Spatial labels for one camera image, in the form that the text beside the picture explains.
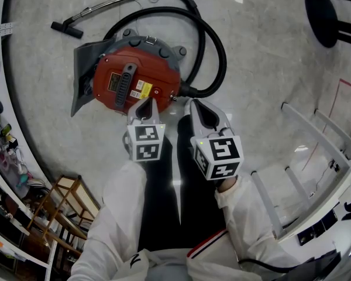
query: black hose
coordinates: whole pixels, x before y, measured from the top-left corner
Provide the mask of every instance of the black hose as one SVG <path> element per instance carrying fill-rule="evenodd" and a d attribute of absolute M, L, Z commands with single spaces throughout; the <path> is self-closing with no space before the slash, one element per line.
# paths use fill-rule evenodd
<path fill-rule="evenodd" d="M 191 12 L 182 9 L 182 8 L 176 8 L 176 7 L 169 7 L 169 6 L 161 6 L 161 7 L 153 7 L 153 8 L 147 8 L 147 9 L 141 9 L 140 11 L 131 13 L 130 15 L 124 17 L 121 19 L 119 22 L 117 22 L 105 35 L 104 39 L 110 39 L 114 34 L 117 33 L 117 31 L 121 28 L 123 28 L 125 25 L 130 23 L 131 21 L 141 17 L 141 16 L 146 16 L 146 15 L 151 15 L 153 13 L 177 13 L 182 16 L 186 16 L 189 19 L 193 20 L 199 27 L 199 29 L 203 29 L 209 37 L 212 39 L 216 49 L 217 49 L 217 55 L 219 59 L 219 67 L 217 71 L 217 75 L 213 81 L 213 83 L 206 88 L 205 90 L 197 90 L 196 88 L 190 87 L 189 84 L 187 83 L 182 83 L 181 84 L 181 89 L 178 95 L 182 95 L 185 97 L 191 97 L 191 98 L 205 98 L 209 97 L 210 95 L 214 94 L 218 88 L 221 86 L 223 79 L 225 78 L 226 74 L 226 53 L 225 49 L 223 48 L 223 45 L 221 43 L 220 38 L 218 35 L 215 33 L 215 31 L 207 24 L 204 22 L 201 18 L 197 17 L 196 15 L 192 14 Z"/>
<path fill-rule="evenodd" d="M 262 266 L 263 268 L 271 270 L 272 272 L 281 273 L 281 274 L 287 274 L 291 270 L 296 269 L 298 267 L 298 266 L 292 266 L 290 268 L 279 268 L 278 266 L 269 265 L 267 263 L 258 261 L 256 259 L 250 259 L 250 258 L 242 259 L 238 263 L 242 264 L 242 263 L 245 263 L 245 262 L 252 262 L 252 263 L 254 263 L 256 265 Z"/>
<path fill-rule="evenodd" d="M 185 3 L 187 9 L 192 12 L 195 16 L 201 18 L 198 5 L 195 3 L 194 0 L 182 0 L 183 3 Z M 195 77 L 197 76 L 201 63 L 204 58 L 204 51 L 205 51 L 205 32 L 203 29 L 198 28 L 198 34 L 199 34 L 199 45 L 198 45 L 198 51 L 197 51 L 197 56 L 195 58 L 195 63 L 194 66 L 192 67 L 192 70 L 190 74 L 188 75 L 187 79 L 185 82 L 187 84 L 191 84 Z"/>

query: gray floor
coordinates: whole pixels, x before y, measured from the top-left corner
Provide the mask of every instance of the gray floor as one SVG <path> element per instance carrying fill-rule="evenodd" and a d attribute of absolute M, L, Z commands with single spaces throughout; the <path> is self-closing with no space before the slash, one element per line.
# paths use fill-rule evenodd
<path fill-rule="evenodd" d="M 99 202 L 110 174 L 128 158 L 121 144 L 126 118 L 98 101 L 70 118 L 73 49 L 101 40 L 115 22 L 140 6 L 131 2 L 79 23 L 78 28 L 85 32 L 82 40 L 55 32 L 50 24 L 101 1 L 12 0 L 10 13 L 11 21 L 16 22 L 10 37 L 15 89 L 37 148 L 55 176 L 65 172 L 82 175 Z M 281 103 L 291 103 L 309 118 L 315 108 L 328 114 L 339 79 L 351 82 L 351 45 L 338 43 L 329 50 L 322 47 L 308 24 L 304 0 L 243 0 L 242 4 L 235 0 L 195 1 L 203 19 L 225 45 L 226 78 L 208 100 L 232 117 L 235 132 L 242 138 L 246 159 L 243 172 L 263 172 L 274 203 L 283 209 L 296 208 L 291 190 L 283 185 L 282 169 L 290 163 L 304 163 L 315 142 L 281 113 Z M 153 6 L 147 0 L 140 3 L 144 8 Z M 340 19 L 351 22 L 351 2 L 333 3 Z M 157 5 L 181 6 L 176 0 L 160 0 Z M 181 65 L 182 75 L 187 76 L 197 47 L 193 25 L 164 16 L 142 19 L 138 25 L 141 35 L 187 48 Z M 209 39 L 207 42 L 195 80 L 197 88 L 207 87 L 217 68 L 214 47 Z M 179 100 L 161 115 L 173 144 L 183 104 L 184 100 Z M 344 85 L 340 86 L 332 118 L 351 131 L 351 89 Z M 342 144 L 334 134 L 330 136 Z M 307 149 L 299 158 L 294 151 L 301 145 Z M 315 155 L 309 165 L 313 169 L 302 176 L 304 182 L 319 179 L 328 162 L 322 149 Z M 322 166 L 315 165 L 317 160 Z"/>

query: vacuum hose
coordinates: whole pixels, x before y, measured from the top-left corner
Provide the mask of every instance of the vacuum hose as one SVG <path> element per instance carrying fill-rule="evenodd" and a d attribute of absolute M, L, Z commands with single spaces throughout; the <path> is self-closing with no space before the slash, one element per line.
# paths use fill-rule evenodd
<path fill-rule="evenodd" d="M 190 84 L 192 81 L 194 81 L 195 76 L 197 75 L 197 72 L 199 71 L 200 65 L 202 58 L 204 56 L 204 50 L 205 50 L 205 35 L 204 35 L 204 45 L 202 47 L 199 45 L 198 52 L 202 52 L 201 54 L 201 59 L 196 59 L 194 67 L 190 73 L 190 76 L 187 78 L 186 82 L 181 83 L 181 88 L 180 92 L 178 93 L 179 96 L 184 96 L 184 97 L 191 97 L 191 98 L 206 98 L 209 97 L 210 95 L 214 94 L 218 88 L 221 86 L 223 79 L 225 78 L 226 74 L 226 53 L 225 49 L 223 48 L 223 45 L 221 43 L 220 38 L 218 35 L 215 33 L 215 31 L 200 18 L 200 14 L 196 15 L 191 13 L 190 11 L 187 11 L 182 8 L 176 8 L 176 7 L 170 7 L 170 6 L 160 6 L 160 7 L 153 7 L 153 8 L 147 8 L 147 9 L 142 9 L 140 11 L 131 13 L 130 15 L 126 16 L 125 18 L 121 19 L 119 22 L 117 22 L 105 35 L 104 39 L 110 39 L 118 32 L 119 29 L 123 28 L 125 25 L 130 23 L 133 20 L 136 20 L 137 18 L 141 16 L 147 16 L 147 15 L 152 15 L 154 13 L 177 13 L 182 16 L 186 16 L 192 21 L 194 21 L 199 30 L 199 34 L 201 32 L 204 35 L 204 32 L 208 34 L 208 36 L 212 39 L 216 49 L 217 49 L 217 55 L 219 59 L 219 67 L 217 71 L 217 75 L 213 81 L 213 83 L 206 89 L 204 90 L 197 90 L 194 87 L 191 87 Z"/>
<path fill-rule="evenodd" d="M 201 15 L 198 9 L 198 5 L 194 2 L 194 0 L 182 0 L 183 3 L 185 3 L 187 9 L 192 12 L 195 16 L 199 17 L 201 19 Z M 203 29 L 198 28 L 198 34 L 199 34 L 199 45 L 198 45 L 198 51 L 197 51 L 197 56 L 195 58 L 195 63 L 194 66 L 192 67 L 192 70 L 190 72 L 190 75 L 187 77 L 185 82 L 187 84 L 191 84 L 196 75 L 199 72 L 201 62 L 203 61 L 204 58 L 204 51 L 205 51 L 205 32 Z"/>

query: leg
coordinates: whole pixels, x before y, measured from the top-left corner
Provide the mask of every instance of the leg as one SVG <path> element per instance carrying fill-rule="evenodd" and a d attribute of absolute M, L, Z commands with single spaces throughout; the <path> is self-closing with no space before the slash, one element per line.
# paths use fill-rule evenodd
<path fill-rule="evenodd" d="M 172 185 L 172 149 L 171 143 L 164 137 L 160 160 L 144 165 L 147 185 L 138 251 L 179 248 L 180 220 Z"/>
<path fill-rule="evenodd" d="M 341 129 L 337 124 L 334 123 L 333 120 L 324 115 L 318 109 L 315 110 L 315 115 L 322 119 L 324 123 L 327 124 L 327 126 L 332 128 L 334 132 L 337 133 L 343 139 L 345 144 L 351 149 L 351 137 L 343 129 Z"/>
<path fill-rule="evenodd" d="M 282 111 L 301 124 L 302 128 L 308 131 L 314 137 L 314 139 L 318 141 L 318 143 L 337 162 L 341 169 L 350 167 L 350 164 L 343 153 L 319 129 L 317 129 L 309 120 L 307 120 L 306 117 L 285 102 L 282 104 Z"/>
<path fill-rule="evenodd" d="M 193 136 L 190 115 L 178 123 L 178 165 L 181 173 L 182 248 L 193 248 L 221 229 L 226 228 L 223 212 L 215 199 L 215 186 L 205 180 L 192 158 Z"/>
<path fill-rule="evenodd" d="M 251 173 L 252 180 L 256 185 L 257 191 L 259 192 L 261 199 L 263 200 L 264 206 L 268 212 L 268 216 L 270 219 L 271 224 L 273 225 L 274 232 L 276 236 L 279 237 L 280 234 L 283 232 L 282 224 L 280 222 L 280 218 L 274 208 L 273 202 L 271 201 L 268 192 L 262 182 L 259 174 L 257 171 Z"/>

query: vacuum wand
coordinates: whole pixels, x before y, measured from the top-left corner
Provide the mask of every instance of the vacuum wand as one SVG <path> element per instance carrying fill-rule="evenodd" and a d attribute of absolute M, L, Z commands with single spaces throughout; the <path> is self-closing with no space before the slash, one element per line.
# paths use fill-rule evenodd
<path fill-rule="evenodd" d="M 76 29 L 74 27 L 71 27 L 70 24 L 74 23 L 76 20 L 78 20 L 86 15 L 89 15 L 95 11 L 108 8 L 110 6 L 113 6 L 115 4 L 120 3 L 122 1 L 126 1 L 126 0 L 108 0 L 108 1 L 105 1 L 105 2 L 100 3 L 98 5 L 95 5 L 93 7 L 86 8 L 82 12 L 80 12 L 78 15 L 75 15 L 75 16 L 72 16 L 72 17 L 66 19 L 63 23 L 52 22 L 51 28 L 54 30 L 57 30 L 59 32 L 65 33 L 67 35 L 70 35 L 72 37 L 76 37 L 77 39 L 80 39 L 83 36 L 83 31 Z"/>

